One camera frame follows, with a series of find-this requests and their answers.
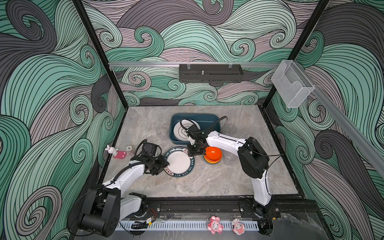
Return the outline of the white plate teal line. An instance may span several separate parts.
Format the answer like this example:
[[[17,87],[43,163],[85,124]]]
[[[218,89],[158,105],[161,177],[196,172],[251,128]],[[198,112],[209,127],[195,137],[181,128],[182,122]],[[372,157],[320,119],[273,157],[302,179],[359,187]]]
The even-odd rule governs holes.
[[[176,125],[174,126],[174,135],[175,135],[175,138],[178,140],[178,141],[182,141],[182,142],[188,142],[188,134],[187,134],[187,130],[192,127],[192,126],[195,126],[197,127],[198,130],[200,130],[200,125],[194,121],[194,120],[182,120],[182,121],[178,121],[176,123]]]

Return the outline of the teal rim lettered plate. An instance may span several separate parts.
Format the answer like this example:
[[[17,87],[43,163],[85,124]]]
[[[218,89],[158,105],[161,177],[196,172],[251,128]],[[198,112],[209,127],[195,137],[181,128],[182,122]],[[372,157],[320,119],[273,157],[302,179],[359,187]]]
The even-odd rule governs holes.
[[[174,178],[185,177],[195,167],[195,158],[189,156],[188,149],[182,146],[169,149],[164,157],[168,162],[164,170],[169,176]]]

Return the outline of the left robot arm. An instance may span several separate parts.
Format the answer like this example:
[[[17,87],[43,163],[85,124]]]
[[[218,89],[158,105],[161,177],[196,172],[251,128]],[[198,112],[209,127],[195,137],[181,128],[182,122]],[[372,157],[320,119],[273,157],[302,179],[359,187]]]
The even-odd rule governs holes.
[[[168,165],[162,148],[143,140],[126,167],[108,182],[91,187],[79,197],[83,204],[76,228],[89,235],[110,237],[122,219],[144,210],[145,195],[133,193],[122,198],[122,194],[142,175],[156,176]]]

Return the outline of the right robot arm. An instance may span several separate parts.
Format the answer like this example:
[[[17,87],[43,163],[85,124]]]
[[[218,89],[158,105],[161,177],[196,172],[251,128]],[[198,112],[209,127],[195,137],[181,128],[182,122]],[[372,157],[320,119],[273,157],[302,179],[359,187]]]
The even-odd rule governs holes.
[[[191,157],[205,155],[208,147],[219,148],[237,156],[244,173],[251,178],[254,190],[253,209],[261,218],[276,218],[278,212],[271,206],[268,170],[270,155],[253,137],[239,139],[223,135],[218,131],[198,130],[196,126],[186,129]]]

